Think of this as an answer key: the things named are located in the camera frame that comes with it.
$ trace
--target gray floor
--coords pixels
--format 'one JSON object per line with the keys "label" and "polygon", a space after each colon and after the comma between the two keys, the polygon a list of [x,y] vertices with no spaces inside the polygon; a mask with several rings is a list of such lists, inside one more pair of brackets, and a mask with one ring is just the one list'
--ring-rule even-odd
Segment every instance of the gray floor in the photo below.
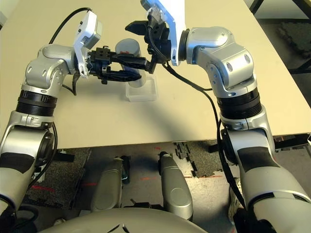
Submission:
{"label": "gray floor", "polygon": [[[301,65],[305,60],[296,53],[276,33],[278,25],[262,25],[265,33],[279,53],[288,68]],[[295,82],[311,106],[310,74],[294,75]],[[76,210],[60,210],[40,207],[40,217],[36,221],[39,230],[52,225],[58,217],[70,219],[76,217],[80,209],[89,209],[94,184],[100,172],[109,160],[115,156],[131,156],[131,182],[122,190],[123,206],[136,202],[148,201],[151,204],[162,204],[161,181],[157,171],[158,153],[162,150],[174,153],[173,143],[129,145],[117,147],[98,147],[92,149],[92,154],[86,165],[83,190],[76,202]],[[193,222],[208,232],[234,232],[227,219],[229,204],[229,186],[221,172],[207,178],[192,178],[191,166],[186,160],[176,161],[183,168],[194,204]],[[276,154],[276,160],[286,167],[298,179],[306,192],[311,195],[311,158],[306,149],[281,151]]]}

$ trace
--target wall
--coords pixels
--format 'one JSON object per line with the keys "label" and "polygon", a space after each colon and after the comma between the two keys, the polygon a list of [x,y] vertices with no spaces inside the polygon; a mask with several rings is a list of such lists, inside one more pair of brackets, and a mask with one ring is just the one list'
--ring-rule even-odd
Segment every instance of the wall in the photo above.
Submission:
{"label": "wall", "polygon": [[[253,0],[244,0],[248,7]],[[264,0],[256,18],[308,18],[292,0]]]}
{"label": "wall", "polygon": [[0,0],[0,24],[4,25],[8,17],[14,11],[19,0]]}

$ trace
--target table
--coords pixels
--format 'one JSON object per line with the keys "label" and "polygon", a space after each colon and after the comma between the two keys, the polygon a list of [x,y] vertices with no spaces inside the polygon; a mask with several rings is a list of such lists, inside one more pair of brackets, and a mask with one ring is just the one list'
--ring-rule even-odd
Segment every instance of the table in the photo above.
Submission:
{"label": "table", "polygon": [[[36,58],[37,51],[48,43],[63,19],[85,6],[93,9],[104,26],[97,47],[108,45],[114,50],[120,40],[133,38],[139,42],[142,55],[150,59],[143,36],[124,30],[128,23],[146,19],[139,0],[20,1],[0,31],[1,135],[16,107],[26,65]],[[273,135],[311,132],[309,106],[243,0],[186,0],[185,8],[187,27],[226,27],[239,44],[249,49]],[[55,43],[71,46],[83,16],[83,13],[74,16]],[[112,69],[119,70],[121,66],[113,65]],[[193,82],[210,87],[207,74],[200,67],[183,62],[175,69]],[[150,102],[129,102],[124,83],[102,85],[96,77],[79,80],[76,97],[62,88],[54,112],[58,147],[215,139],[214,115],[206,97],[161,66],[157,66],[155,75],[159,98]],[[68,75],[64,84],[70,83]]]}

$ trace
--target black cable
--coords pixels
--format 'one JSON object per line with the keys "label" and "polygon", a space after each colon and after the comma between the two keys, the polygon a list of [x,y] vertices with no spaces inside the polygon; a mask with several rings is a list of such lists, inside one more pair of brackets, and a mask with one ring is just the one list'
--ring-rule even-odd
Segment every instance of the black cable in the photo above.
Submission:
{"label": "black cable", "polygon": [[224,174],[225,177],[227,179],[227,182],[230,184],[230,187],[232,188],[235,196],[238,198],[239,202],[241,203],[241,205],[245,208],[245,202],[244,202],[244,198],[241,195],[241,192],[239,191],[237,184],[235,182],[235,179],[232,175],[232,172],[230,170],[230,167],[225,159],[225,155],[224,155],[224,148],[222,145],[222,140],[220,138],[220,126],[222,124],[222,121],[219,119],[218,125],[217,125],[217,144],[218,144],[218,153],[219,153],[219,158],[220,158],[220,162],[222,163],[222,167],[224,170]]}
{"label": "black cable", "polygon": [[193,87],[194,89],[196,89],[197,91],[203,93],[207,98],[208,100],[210,101],[210,104],[212,105],[212,108],[213,108],[213,111],[214,111],[214,115],[215,115],[215,121],[216,121],[216,125],[218,124],[218,115],[217,115],[217,110],[216,110],[216,107],[215,107],[215,104],[212,100],[212,98],[208,95],[208,93],[206,93],[205,91],[211,91],[212,89],[211,88],[203,88],[193,82],[191,82],[190,80],[184,78],[183,76],[181,76],[180,74],[178,74],[169,64],[169,62],[166,62],[166,65],[165,66],[164,64],[162,64],[163,67],[172,75],[174,75],[176,78],[178,78],[179,80],[183,81],[184,83],[190,85],[191,87]]}
{"label": "black cable", "polygon": [[63,84],[62,87],[66,88],[68,91],[70,91],[72,94],[74,94],[73,90],[68,87],[67,85]]}
{"label": "black cable", "polygon": [[167,61],[166,56],[156,47],[155,42],[152,38],[152,31],[153,29],[151,27],[148,27],[148,37],[149,37],[149,41],[151,43],[151,46],[153,47],[155,54],[158,56],[158,58],[160,59],[160,61],[162,63],[165,63]]}
{"label": "black cable", "polygon": [[45,165],[45,167],[40,171],[40,173],[36,176],[36,178],[34,178],[33,181],[30,182],[30,184],[28,185],[28,189],[30,189],[34,183],[36,183],[40,177],[43,175],[43,173],[48,169],[48,167],[50,166],[51,162],[53,161],[54,156],[57,153],[57,144],[58,144],[58,136],[57,136],[57,130],[56,130],[56,126],[55,123],[53,122],[53,133],[54,133],[54,149],[53,149],[53,154],[50,158],[50,160],[47,162],[47,164]]}
{"label": "black cable", "polygon": [[198,91],[212,91],[212,88],[203,88],[193,82],[191,82],[190,80],[184,78],[183,76],[181,76],[180,74],[178,74],[169,64],[169,62],[166,62],[166,66],[163,65],[163,67],[172,75],[174,75],[176,78],[178,78],[179,80],[183,81],[184,83],[192,86],[194,89],[198,90]]}
{"label": "black cable", "polygon": [[[51,40],[50,40],[50,42],[49,42],[49,44],[52,44],[52,43],[54,42],[54,40],[55,40],[55,38],[57,37],[57,35],[59,34],[60,30],[62,30],[63,26],[69,21],[69,19],[71,19],[75,14],[77,14],[77,13],[79,13],[79,12],[81,12],[81,11],[92,11],[92,9],[89,8],[89,7],[82,7],[82,8],[79,8],[79,9],[73,11],[70,15],[68,15],[68,16],[64,19],[64,21],[59,25],[59,27],[56,29],[54,35],[52,36],[52,38],[51,38]],[[76,83],[77,83],[77,80],[78,80],[78,79],[79,79],[79,78],[75,79],[75,78],[73,77],[73,79],[72,79],[72,89],[71,89],[70,87],[64,85],[64,84],[62,85],[62,87],[66,88],[68,91],[70,91],[73,95],[76,96],[76,95],[77,95],[77,92],[76,92]]]}
{"label": "black cable", "polygon": [[34,208],[32,206],[28,206],[28,205],[20,206],[18,211],[28,211],[28,212],[31,212],[33,214],[33,216],[30,219],[27,219],[27,220],[15,225],[13,227],[13,229],[11,230],[12,232],[26,226],[27,224],[29,224],[31,222],[34,222],[38,218],[38,215],[39,215],[39,211],[36,208]]}
{"label": "black cable", "polygon": [[52,38],[51,38],[51,40],[50,40],[50,42],[49,42],[49,44],[52,44],[52,43],[54,42],[54,40],[55,40],[55,38],[57,37],[57,35],[59,34],[60,30],[61,30],[61,29],[63,28],[63,26],[69,21],[69,19],[71,19],[75,14],[77,14],[77,13],[79,13],[79,12],[81,12],[81,11],[92,11],[92,9],[89,8],[89,7],[82,7],[82,8],[79,8],[79,9],[73,11],[70,15],[68,15],[68,16],[66,17],[66,19],[64,19],[64,21],[63,21],[63,22],[59,25],[59,27],[56,29],[54,35],[52,36]]}
{"label": "black cable", "polygon": [[245,208],[245,202],[244,199],[237,187],[237,184],[235,182],[235,179],[232,175],[232,172],[230,170],[230,167],[228,165],[228,163],[226,162],[225,159],[225,155],[224,155],[224,149],[223,149],[223,145],[222,145],[222,141],[221,141],[221,137],[220,137],[220,126],[221,126],[221,120],[218,121],[218,115],[217,115],[217,111],[215,108],[215,104],[213,102],[213,100],[211,99],[211,97],[205,92],[206,89],[196,85],[195,83],[191,82],[190,80],[182,77],[181,75],[179,75],[175,70],[173,70],[173,68],[169,65],[169,63],[167,62],[167,67],[162,64],[163,67],[172,75],[174,75],[176,78],[178,78],[179,80],[185,82],[186,84],[190,85],[191,87],[193,87],[194,89],[200,91],[201,93],[203,93],[208,100],[210,101],[210,104],[212,105],[213,111],[214,111],[214,115],[215,115],[215,121],[216,121],[216,126],[217,126],[217,144],[218,144],[218,151],[219,151],[219,158],[220,161],[222,163],[222,167],[224,170],[224,174],[225,177],[227,179],[227,182],[229,183],[230,187],[232,188],[234,194],[237,196],[239,202],[241,203],[241,205]]}

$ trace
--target black object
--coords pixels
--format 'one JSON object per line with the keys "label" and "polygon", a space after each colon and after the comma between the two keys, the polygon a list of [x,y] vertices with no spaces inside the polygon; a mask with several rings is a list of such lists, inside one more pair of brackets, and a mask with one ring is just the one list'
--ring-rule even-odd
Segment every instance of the black object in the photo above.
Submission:
{"label": "black object", "polygon": [[243,119],[255,116],[261,111],[258,89],[232,98],[217,98],[222,115],[228,119]]}
{"label": "black object", "polygon": [[58,144],[58,136],[57,136],[57,130],[56,130],[56,126],[55,123],[53,122],[53,132],[54,132],[54,148],[53,148],[53,154],[50,158],[50,160],[47,162],[47,164],[45,165],[45,167],[42,169],[42,171],[34,178],[33,181],[30,182],[30,184],[28,185],[28,189],[30,189],[34,183],[36,183],[40,177],[43,175],[43,173],[48,169],[48,167],[50,166],[51,162],[53,161],[53,157],[56,155],[57,152],[57,144]]}
{"label": "black object", "polygon": [[144,57],[135,57],[130,53],[116,54],[111,52],[107,46],[96,48],[89,53],[90,59],[87,68],[90,74],[95,75],[102,80],[102,84],[107,81],[130,82],[141,78],[141,75],[130,70],[113,71],[109,66],[112,62],[117,62],[127,67],[143,69],[153,73],[155,65],[147,61]]}
{"label": "black object", "polygon": [[288,69],[288,71],[290,74],[307,74],[307,73],[311,73],[311,68],[309,68],[310,66],[311,66],[311,59],[306,61],[300,67],[296,69]]}
{"label": "black object", "polygon": [[166,27],[164,22],[161,24],[153,22],[151,24],[146,20],[134,21],[127,25],[125,30],[144,36],[144,40],[148,44],[147,51],[153,56],[152,60],[156,63],[162,64],[171,59],[171,41],[168,39],[170,29]]}
{"label": "black object", "polygon": [[62,152],[57,152],[56,155],[53,158],[54,161],[61,161],[61,162],[70,162],[72,163],[74,161],[74,155],[73,154],[65,154]]}
{"label": "black object", "polygon": [[276,233],[269,221],[256,219],[253,208],[249,211],[239,208],[233,220],[237,233]]}
{"label": "black object", "polygon": [[189,29],[182,31],[180,36],[179,48],[178,48],[178,60],[185,61],[187,58],[187,38]]}
{"label": "black object", "polygon": [[122,170],[122,178],[126,177],[126,179],[122,179],[123,184],[129,184],[130,179],[130,157],[129,156],[121,156],[122,164],[123,164],[123,170]]}
{"label": "black object", "polygon": [[0,156],[0,167],[15,169],[21,173],[28,171],[34,158],[28,154],[5,152]]}
{"label": "black object", "polygon": [[208,153],[217,152],[218,151],[218,145],[215,144],[215,145],[208,146],[207,151],[208,151]]}
{"label": "black object", "polygon": [[264,193],[264,194],[258,195],[255,198],[251,199],[248,206],[253,207],[256,202],[260,200],[268,199],[268,198],[274,198],[274,194],[271,192],[271,193]]}
{"label": "black object", "polygon": [[8,207],[0,214],[0,232],[10,233],[16,221],[14,204],[7,197],[0,194],[0,201],[6,202]]}
{"label": "black object", "polygon": [[291,135],[291,139],[287,139],[284,141],[275,141],[276,150],[281,148],[291,148],[291,147],[299,147],[299,146],[306,146],[308,145],[308,138],[310,137],[309,134],[296,134]]}
{"label": "black object", "polygon": [[164,208],[159,205],[151,205],[149,202],[136,202],[134,205],[132,206],[124,206],[124,208],[147,208],[147,209],[156,209],[156,210],[162,210],[165,211]]}
{"label": "black object", "polygon": [[21,90],[16,111],[37,116],[51,117],[56,107],[57,98],[39,93]]}
{"label": "black object", "polygon": [[22,219],[22,221],[20,223],[17,223],[14,226],[12,231],[17,230],[17,229],[22,229],[29,224],[33,224],[33,222],[38,218],[38,215],[39,215],[39,211],[32,206],[20,206],[18,211],[28,211],[28,212],[31,212],[33,214],[33,216],[30,219]]}
{"label": "black object", "polygon": [[235,152],[233,150],[232,143],[231,143],[230,137],[228,135],[227,129],[225,128],[224,130],[221,130],[221,134],[222,134],[222,138],[223,138],[222,144],[224,147],[225,156],[227,157],[227,159],[230,162],[232,162],[234,164],[238,164],[237,157],[235,156]]}
{"label": "black object", "polygon": [[39,146],[35,167],[44,165],[52,156],[54,135],[46,132]]}
{"label": "black object", "polygon": [[271,158],[267,147],[248,147],[238,150],[239,159],[245,172],[264,166],[279,167]]}
{"label": "black object", "polygon": [[263,0],[254,0],[252,5],[250,6],[249,10],[252,12],[252,14],[256,14],[257,10],[260,8],[261,4],[263,3]]}
{"label": "black object", "polygon": [[305,13],[308,18],[311,18],[311,7],[305,0],[293,0],[293,2]]}
{"label": "black object", "polygon": [[221,126],[221,124],[222,124],[222,121],[219,120],[219,122],[217,124],[217,144],[218,144],[219,158],[220,158],[220,161],[222,163],[222,167],[223,167],[224,174],[225,174],[225,177],[227,179],[227,182],[229,183],[229,185],[232,188],[235,196],[237,197],[237,199],[239,200],[239,202],[241,203],[243,208],[245,208],[244,198],[241,195],[241,193],[237,187],[237,184],[235,182],[235,179],[232,175],[232,172],[230,170],[230,167],[229,167],[227,161],[225,160],[225,155],[224,155],[224,151],[223,151],[224,148],[223,148],[221,137],[220,137],[220,126]]}

